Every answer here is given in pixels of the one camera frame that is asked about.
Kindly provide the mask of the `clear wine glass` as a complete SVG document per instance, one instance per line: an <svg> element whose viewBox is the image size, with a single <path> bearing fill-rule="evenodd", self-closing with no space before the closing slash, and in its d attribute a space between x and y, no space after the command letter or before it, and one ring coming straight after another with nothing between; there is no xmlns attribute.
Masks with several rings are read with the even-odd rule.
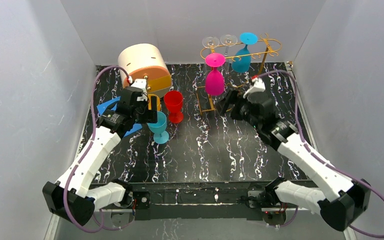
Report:
<svg viewBox="0 0 384 240"><path fill-rule="evenodd" d="M209 53L214 53L215 48L220 44L220 40L215 36L208 36L202 40L202 45L205 49L208 49Z"/></svg>
<svg viewBox="0 0 384 240"><path fill-rule="evenodd" d="M229 56L229 47L234 46L238 42L238 39L235 35L225 34L221 36L220 42L222 43L222 45L225 46L225 50L224 50L225 64L229 66L230 60L227 59L227 57Z"/></svg>

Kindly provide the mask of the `clear wine glass right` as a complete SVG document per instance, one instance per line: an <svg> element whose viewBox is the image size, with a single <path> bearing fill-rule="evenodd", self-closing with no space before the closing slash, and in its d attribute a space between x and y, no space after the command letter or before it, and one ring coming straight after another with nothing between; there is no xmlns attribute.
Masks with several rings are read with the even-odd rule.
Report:
<svg viewBox="0 0 384 240"><path fill-rule="evenodd" d="M235 35L225 34L221 36L220 42L222 43L222 45L225 46L225 50L224 50L225 64L229 66L230 60L227 59L227 57L229 56L229 47L234 46L238 42L238 39Z"/></svg>

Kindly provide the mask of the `yellow wine glass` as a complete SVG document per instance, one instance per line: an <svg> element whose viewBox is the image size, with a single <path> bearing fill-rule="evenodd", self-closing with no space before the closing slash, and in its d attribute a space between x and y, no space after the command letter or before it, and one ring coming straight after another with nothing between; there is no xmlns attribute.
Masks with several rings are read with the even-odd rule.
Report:
<svg viewBox="0 0 384 240"><path fill-rule="evenodd" d="M148 97L148 109L153 111L161 111L161 99L156 95L149 93Z"/></svg>

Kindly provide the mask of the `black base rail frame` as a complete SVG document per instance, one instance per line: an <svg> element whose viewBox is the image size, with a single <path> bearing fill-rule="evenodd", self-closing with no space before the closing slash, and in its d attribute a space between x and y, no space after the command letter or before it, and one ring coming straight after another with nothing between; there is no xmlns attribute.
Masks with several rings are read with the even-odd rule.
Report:
<svg viewBox="0 0 384 240"><path fill-rule="evenodd" d="M115 204L131 212L137 221L152 219L247 218L285 227L292 220L288 209L298 211L293 203L279 203L265 196L262 182L181 182L128 183L115 179L96 184L85 193L67 190L62 184L48 182L42 189L52 214L82 228L97 211L110 210Z"/></svg>

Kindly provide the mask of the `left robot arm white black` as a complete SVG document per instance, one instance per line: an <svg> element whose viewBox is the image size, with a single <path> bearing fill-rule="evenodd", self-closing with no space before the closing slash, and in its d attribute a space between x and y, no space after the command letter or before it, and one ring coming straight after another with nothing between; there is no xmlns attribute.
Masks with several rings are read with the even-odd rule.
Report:
<svg viewBox="0 0 384 240"><path fill-rule="evenodd" d="M121 180L94 189L90 185L111 151L136 124L157 122L160 99L128 86L118 101L107 106L95 123L86 146L66 172L47 182L42 193L49 211L75 225L84 226L95 212L124 202L131 187Z"/></svg>

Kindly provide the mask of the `white cylindrical drawer box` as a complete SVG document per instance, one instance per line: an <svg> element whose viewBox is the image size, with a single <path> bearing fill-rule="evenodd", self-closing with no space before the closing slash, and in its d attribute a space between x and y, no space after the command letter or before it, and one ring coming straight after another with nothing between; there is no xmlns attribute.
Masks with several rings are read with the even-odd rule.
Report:
<svg viewBox="0 0 384 240"><path fill-rule="evenodd" d="M159 49L149 43L139 43L125 48L117 63L133 80L146 79L148 93L163 98L172 87L171 74Z"/></svg>

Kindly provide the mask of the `magenta wine glass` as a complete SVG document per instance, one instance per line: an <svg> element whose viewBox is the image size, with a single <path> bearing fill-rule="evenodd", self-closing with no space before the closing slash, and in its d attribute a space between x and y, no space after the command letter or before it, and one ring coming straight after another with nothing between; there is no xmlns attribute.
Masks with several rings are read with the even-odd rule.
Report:
<svg viewBox="0 0 384 240"><path fill-rule="evenodd" d="M209 54L205 58L206 65L211 67L211 71L205 79L205 91L211 96L219 96L224 92L225 79L218 68L222 67L225 62L225 57L216 52Z"/></svg>

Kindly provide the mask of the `blue flat sheet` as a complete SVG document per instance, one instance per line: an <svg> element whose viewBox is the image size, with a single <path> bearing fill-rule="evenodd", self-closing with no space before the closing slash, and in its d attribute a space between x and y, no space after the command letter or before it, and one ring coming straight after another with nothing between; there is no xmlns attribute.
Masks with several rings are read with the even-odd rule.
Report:
<svg viewBox="0 0 384 240"><path fill-rule="evenodd" d="M117 108L117 103L118 101L120 100L120 96L117 96L111 100L108 100L108 101L105 101L103 103L100 103L96 106L97 110L98 110L98 115L101 116L104 111L109 107L109 106L112 106L111 110L112 111L115 111L116 108ZM141 130L143 128L143 126L140 124L140 123L135 123L132 127L132 129L130 129L129 131L127 131L125 133L125 135L123 136L124 138L129 136L129 135L132 135L136 132L138 132L139 130Z"/></svg>

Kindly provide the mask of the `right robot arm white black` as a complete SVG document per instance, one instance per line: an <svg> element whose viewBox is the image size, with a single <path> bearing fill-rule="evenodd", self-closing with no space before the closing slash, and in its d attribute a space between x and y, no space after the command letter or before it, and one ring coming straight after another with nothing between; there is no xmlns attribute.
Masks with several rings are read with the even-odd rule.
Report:
<svg viewBox="0 0 384 240"><path fill-rule="evenodd" d="M291 160L318 187L300 186L278 177L265 187L265 201L311 210L337 231L344 231L367 209L371 195L368 183L334 171L328 160L301 139L290 121L276 114L274 100L266 92L244 94L230 89L220 105L220 114L229 112L233 120L249 123L263 143Z"/></svg>

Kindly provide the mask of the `clear wine glass left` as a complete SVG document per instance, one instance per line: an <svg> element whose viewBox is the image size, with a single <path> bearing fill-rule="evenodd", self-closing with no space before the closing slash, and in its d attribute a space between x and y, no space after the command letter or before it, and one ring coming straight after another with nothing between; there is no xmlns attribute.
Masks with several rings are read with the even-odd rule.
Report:
<svg viewBox="0 0 384 240"><path fill-rule="evenodd" d="M209 53L214 53L215 48L220 44L220 40L215 36L208 36L202 40L202 45L205 49L208 49Z"/></svg>

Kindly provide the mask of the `red wine glass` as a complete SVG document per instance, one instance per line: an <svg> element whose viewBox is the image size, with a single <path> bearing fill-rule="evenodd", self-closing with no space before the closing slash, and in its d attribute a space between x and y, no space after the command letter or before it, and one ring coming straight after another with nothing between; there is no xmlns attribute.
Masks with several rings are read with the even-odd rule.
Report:
<svg viewBox="0 0 384 240"><path fill-rule="evenodd" d="M171 90L163 97L164 104L169 112L168 120L173 124L178 124L184 119L182 113L183 95L176 90Z"/></svg>

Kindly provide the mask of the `light blue wine glass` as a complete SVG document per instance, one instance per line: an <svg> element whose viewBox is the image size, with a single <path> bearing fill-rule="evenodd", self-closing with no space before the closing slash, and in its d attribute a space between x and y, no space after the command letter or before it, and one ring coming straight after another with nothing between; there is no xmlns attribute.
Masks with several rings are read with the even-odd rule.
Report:
<svg viewBox="0 0 384 240"><path fill-rule="evenodd" d="M157 111L157 122L147 123L149 130L153 133L155 143L161 145L169 140L167 129L167 116L162 111Z"/></svg>

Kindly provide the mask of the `teal wine glass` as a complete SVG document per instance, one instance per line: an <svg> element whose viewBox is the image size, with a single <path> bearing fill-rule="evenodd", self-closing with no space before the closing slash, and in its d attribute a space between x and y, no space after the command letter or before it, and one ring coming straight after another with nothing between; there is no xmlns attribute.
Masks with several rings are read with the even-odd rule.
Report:
<svg viewBox="0 0 384 240"><path fill-rule="evenodd" d="M254 33L244 32L239 36L239 40L244 44L244 47L232 59L231 67L237 73L246 73L250 68L252 59L248 46L256 44L258 37Z"/></svg>

